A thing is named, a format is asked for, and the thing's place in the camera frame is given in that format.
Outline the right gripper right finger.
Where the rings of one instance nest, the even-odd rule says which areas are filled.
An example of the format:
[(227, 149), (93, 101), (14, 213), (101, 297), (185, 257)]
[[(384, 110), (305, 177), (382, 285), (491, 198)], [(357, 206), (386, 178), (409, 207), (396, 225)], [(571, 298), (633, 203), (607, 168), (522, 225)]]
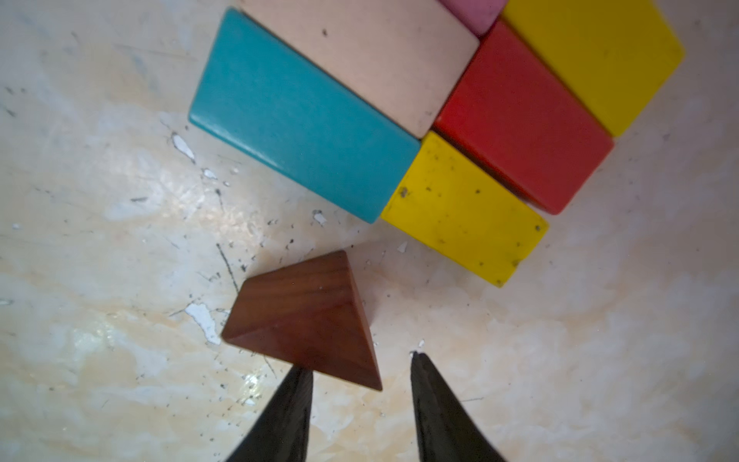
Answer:
[(410, 375), (421, 461), (504, 462), (428, 355), (413, 353)]

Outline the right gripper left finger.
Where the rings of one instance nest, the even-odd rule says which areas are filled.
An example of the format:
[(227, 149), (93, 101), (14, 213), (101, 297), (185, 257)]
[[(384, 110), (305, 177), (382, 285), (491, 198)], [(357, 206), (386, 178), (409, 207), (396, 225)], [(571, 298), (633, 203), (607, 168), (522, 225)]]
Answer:
[(227, 461), (305, 461), (313, 384), (312, 371), (292, 367)]

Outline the brown triangle block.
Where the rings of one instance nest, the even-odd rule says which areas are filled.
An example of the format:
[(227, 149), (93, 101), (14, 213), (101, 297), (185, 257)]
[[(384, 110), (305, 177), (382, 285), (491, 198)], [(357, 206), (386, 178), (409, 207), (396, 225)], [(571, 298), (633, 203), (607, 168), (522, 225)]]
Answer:
[(224, 342), (383, 389), (370, 325), (344, 250), (244, 281)]

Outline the yellow block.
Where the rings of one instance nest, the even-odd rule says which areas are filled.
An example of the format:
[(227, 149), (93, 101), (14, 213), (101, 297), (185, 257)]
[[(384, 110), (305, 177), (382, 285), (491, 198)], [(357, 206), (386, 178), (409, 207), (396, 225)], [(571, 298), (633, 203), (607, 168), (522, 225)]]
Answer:
[(684, 56), (650, 1), (518, 0), (502, 16), (614, 137)]
[(544, 218), (434, 132), (381, 219), (497, 287), (548, 231)]

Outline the red block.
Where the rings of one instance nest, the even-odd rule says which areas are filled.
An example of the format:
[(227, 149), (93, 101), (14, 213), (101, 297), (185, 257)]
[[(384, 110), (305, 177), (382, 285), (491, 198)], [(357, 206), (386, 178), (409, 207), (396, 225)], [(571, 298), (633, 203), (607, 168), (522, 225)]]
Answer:
[(433, 128), (551, 215), (570, 204), (614, 147), (503, 20), (483, 38)]

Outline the teal rectangular block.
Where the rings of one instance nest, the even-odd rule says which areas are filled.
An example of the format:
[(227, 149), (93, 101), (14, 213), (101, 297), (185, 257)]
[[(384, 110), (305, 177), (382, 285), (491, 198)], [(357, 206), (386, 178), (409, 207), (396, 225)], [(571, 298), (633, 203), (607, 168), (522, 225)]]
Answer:
[(190, 122), (374, 223), (419, 141), (234, 8), (226, 10)]

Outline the beige rectangular block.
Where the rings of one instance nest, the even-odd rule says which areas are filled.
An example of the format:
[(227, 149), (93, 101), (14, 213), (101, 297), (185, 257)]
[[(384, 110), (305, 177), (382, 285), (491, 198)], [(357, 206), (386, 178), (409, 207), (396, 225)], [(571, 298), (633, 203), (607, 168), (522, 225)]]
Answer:
[(242, 1), (240, 9), (417, 138), (479, 46), (438, 1)]

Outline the pink block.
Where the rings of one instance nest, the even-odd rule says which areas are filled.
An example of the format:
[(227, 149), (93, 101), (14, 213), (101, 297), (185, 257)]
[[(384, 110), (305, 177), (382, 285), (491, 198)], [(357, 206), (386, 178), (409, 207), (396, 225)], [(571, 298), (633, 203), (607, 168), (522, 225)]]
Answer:
[(483, 37), (498, 19), (507, 0), (440, 0), (475, 36)]

